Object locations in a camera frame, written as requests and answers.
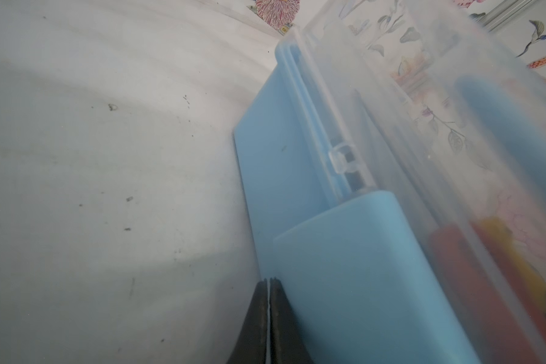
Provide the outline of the orange handled screwdriver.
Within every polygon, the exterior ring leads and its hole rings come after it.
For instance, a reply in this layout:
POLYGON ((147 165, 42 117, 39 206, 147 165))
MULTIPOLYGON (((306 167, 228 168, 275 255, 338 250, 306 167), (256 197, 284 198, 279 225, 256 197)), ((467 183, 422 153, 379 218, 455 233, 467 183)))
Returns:
POLYGON ((485 363, 537 363, 538 357, 456 225, 429 237, 432 256, 462 323, 485 363))

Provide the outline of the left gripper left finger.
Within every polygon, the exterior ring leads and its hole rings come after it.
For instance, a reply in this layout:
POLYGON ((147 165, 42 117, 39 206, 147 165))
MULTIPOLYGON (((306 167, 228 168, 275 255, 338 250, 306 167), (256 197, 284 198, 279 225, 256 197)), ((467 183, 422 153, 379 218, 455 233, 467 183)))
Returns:
POLYGON ((264 364, 268 342, 268 283, 257 283, 227 364, 264 364))

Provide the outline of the light blue plastic toolbox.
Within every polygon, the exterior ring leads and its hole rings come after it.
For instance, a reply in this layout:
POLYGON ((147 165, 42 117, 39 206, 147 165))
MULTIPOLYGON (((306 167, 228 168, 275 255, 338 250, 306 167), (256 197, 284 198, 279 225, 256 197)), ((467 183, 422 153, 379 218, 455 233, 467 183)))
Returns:
POLYGON ((314 363, 485 363, 432 256, 456 225, 538 362, 546 342, 474 229, 546 282, 546 1, 327 1, 282 27, 234 129, 262 281, 314 363))

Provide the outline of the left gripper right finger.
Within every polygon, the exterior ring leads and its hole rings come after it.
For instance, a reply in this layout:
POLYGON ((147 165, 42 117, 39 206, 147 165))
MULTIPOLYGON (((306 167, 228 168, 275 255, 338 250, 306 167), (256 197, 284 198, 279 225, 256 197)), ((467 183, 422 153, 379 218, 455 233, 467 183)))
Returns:
POLYGON ((271 363, 314 364, 282 283, 277 278, 270 281, 269 317, 271 363))

